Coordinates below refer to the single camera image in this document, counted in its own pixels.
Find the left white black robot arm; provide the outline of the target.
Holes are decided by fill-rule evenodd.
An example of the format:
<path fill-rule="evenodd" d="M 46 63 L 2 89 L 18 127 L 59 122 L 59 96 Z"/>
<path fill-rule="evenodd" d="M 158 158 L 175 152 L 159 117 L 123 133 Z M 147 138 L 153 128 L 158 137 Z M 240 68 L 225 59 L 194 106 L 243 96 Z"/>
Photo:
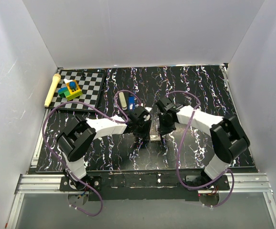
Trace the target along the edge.
<path fill-rule="evenodd" d="M 87 185 L 83 157 L 93 140 L 108 136 L 132 133 L 137 138 L 148 138 L 151 126 L 152 108 L 137 106 L 126 112 L 128 121 L 121 115 L 102 119 L 83 119 L 75 117 L 57 137 L 70 175 L 70 185 L 77 191 Z"/>

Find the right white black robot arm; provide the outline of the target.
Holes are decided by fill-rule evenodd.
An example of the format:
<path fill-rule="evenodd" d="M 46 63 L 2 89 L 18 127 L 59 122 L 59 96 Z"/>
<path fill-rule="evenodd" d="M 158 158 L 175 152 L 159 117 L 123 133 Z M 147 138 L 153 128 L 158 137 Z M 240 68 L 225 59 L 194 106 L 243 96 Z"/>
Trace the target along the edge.
<path fill-rule="evenodd" d="M 187 189 L 212 189 L 219 183 L 219 178 L 229 165 L 243 152 L 247 151 L 250 141 L 237 116 L 215 116 L 199 111 L 189 105 L 175 104 L 165 97 L 156 105 L 159 113 L 159 133 L 166 135 L 176 130 L 175 124 L 186 124 L 208 134 L 212 139 L 214 156 L 201 174 L 188 185 L 182 181 L 179 166 L 176 166 L 177 177 Z"/>

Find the staple box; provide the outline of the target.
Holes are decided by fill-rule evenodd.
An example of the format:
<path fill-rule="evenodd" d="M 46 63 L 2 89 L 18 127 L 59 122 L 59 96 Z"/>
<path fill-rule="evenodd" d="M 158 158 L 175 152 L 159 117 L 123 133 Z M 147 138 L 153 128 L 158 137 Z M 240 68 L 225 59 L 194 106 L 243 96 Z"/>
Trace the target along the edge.
<path fill-rule="evenodd" d="M 151 142 L 156 142 L 156 141 L 160 141 L 160 140 L 161 140 L 160 135 L 150 135 L 150 141 Z"/>

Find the white cream stapler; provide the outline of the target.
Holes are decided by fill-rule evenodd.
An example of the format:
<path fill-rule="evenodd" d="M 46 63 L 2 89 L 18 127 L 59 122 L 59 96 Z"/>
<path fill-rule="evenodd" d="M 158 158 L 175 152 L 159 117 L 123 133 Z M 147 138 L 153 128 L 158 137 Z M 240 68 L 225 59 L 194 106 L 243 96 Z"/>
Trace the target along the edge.
<path fill-rule="evenodd" d="M 120 105 L 123 111 L 127 110 L 127 102 L 126 102 L 126 98 L 123 92 L 120 92 L 118 94 L 119 97 L 119 101 L 120 101 Z"/>

